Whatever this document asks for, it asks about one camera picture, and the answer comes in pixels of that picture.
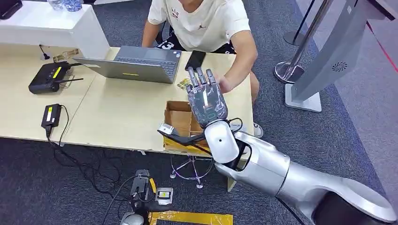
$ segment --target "water bottle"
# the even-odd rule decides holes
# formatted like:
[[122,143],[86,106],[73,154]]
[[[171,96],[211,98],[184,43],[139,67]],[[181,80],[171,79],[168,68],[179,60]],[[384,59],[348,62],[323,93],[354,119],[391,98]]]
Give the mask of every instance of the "water bottle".
[[47,0],[47,2],[50,3],[50,5],[56,11],[60,11],[63,9],[62,0]]
[[82,9],[82,3],[80,0],[62,0],[62,2],[69,12],[77,12]]

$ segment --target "robotic arm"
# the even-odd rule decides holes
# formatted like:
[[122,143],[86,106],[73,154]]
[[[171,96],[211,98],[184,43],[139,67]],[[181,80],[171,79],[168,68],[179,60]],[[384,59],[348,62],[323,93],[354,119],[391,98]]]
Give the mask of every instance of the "robotic arm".
[[[233,133],[211,70],[206,71],[208,80],[200,68],[199,80],[192,68],[188,72],[192,82],[187,86],[188,99],[220,173],[290,203],[315,225],[376,225],[397,220],[390,203],[367,186],[294,163],[268,142],[245,132]],[[183,145],[195,139],[180,139],[172,128],[158,131]],[[250,149],[249,160],[238,168],[245,148]]]

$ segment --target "laptop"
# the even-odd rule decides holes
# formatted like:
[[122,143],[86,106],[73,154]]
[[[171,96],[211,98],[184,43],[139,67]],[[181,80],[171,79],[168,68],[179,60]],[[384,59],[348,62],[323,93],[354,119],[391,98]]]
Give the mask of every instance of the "laptop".
[[113,61],[73,58],[107,78],[173,83],[181,51],[122,46]]

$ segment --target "person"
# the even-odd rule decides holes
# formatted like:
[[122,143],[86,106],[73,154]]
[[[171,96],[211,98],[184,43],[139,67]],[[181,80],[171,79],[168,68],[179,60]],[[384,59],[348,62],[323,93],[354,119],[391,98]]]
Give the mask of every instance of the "person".
[[[173,31],[157,48],[236,54],[232,67],[219,77],[221,91],[233,90],[249,75],[254,103],[260,88],[252,71],[257,48],[242,0],[152,0],[143,47],[153,46],[161,23],[166,20]],[[263,135],[258,124],[254,124],[254,135]]]

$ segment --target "black shorts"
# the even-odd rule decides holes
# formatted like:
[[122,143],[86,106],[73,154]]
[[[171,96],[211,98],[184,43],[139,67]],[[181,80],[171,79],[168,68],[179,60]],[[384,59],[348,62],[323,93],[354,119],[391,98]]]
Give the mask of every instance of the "black shorts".
[[[171,32],[170,37],[168,37],[165,41],[163,41],[156,47],[161,49],[186,51],[178,41],[178,38],[174,33],[174,30]],[[213,53],[236,54],[234,46],[232,45],[231,41],[229,43],[224,44],[219,49],[215,50]]]

